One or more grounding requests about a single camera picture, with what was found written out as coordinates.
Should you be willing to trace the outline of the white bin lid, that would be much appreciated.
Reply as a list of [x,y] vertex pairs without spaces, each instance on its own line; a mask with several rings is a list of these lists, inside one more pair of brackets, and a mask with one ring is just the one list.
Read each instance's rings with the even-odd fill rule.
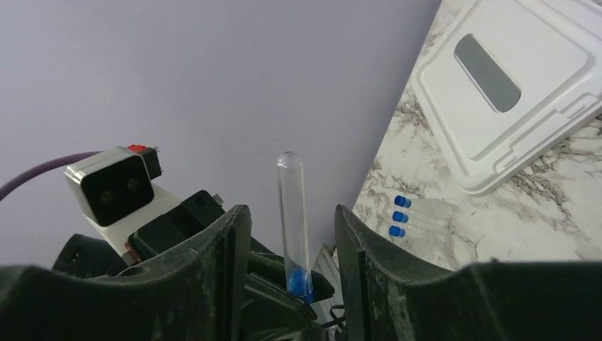
[[495,190],[601,112],[601,7],[467,1],[410,84],[450,173]]

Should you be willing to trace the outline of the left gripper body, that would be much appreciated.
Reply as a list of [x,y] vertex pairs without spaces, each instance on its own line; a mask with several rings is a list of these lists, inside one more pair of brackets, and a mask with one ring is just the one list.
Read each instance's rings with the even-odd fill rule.
[[193,237],[225,213],[218,195],[206,190],[183,201],[165,190],[100,190],[84,194],[83,206],[101,238],[72,235],[52,265],[79,278],[116,275]]

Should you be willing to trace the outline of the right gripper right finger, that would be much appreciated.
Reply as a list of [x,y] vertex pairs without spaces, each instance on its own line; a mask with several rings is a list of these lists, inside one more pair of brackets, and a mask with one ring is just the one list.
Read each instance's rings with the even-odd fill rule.
[[600,340],[601,263],[431,264],[334,216],[350,340]]

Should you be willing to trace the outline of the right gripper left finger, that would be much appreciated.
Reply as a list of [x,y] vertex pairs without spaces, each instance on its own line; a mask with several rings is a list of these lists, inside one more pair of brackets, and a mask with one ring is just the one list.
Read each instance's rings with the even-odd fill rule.
[[236,340],[251,239],[236,205],[116,276],[1,268],[2,340]]

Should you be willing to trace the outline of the clear test tube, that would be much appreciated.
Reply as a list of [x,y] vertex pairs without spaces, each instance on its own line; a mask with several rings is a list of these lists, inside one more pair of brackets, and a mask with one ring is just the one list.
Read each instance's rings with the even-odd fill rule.
[[444,240],[447,235],[445,233],[439,233],[438,231],[432,231],[428,229],[416,228],[413,226],[395,226],[391,225],[388,228],[388,234],[391,237],[398,239],[420,239],[426,241],[439,241]]

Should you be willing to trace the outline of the test tube blue cap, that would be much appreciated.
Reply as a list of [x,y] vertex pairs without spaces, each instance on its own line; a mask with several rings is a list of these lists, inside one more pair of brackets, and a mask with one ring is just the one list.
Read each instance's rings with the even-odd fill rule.
[[394,222],[406,224],[416,228],[436,228],[436,227],[447,227],[448,222],[435,217],[426,217],[415,213],[406,213],[402,211],[394,211],[392,214]]
[[283,236],[285,284],[306,304],[314,301],[309,253],[303,162],[286,151],[278,157],[278,199]]
[[450,202],[434,198],[410,199],[402,195],[397,195],[393,202],[398,207],[430,215],[451,215],[457,209],[457,206]]

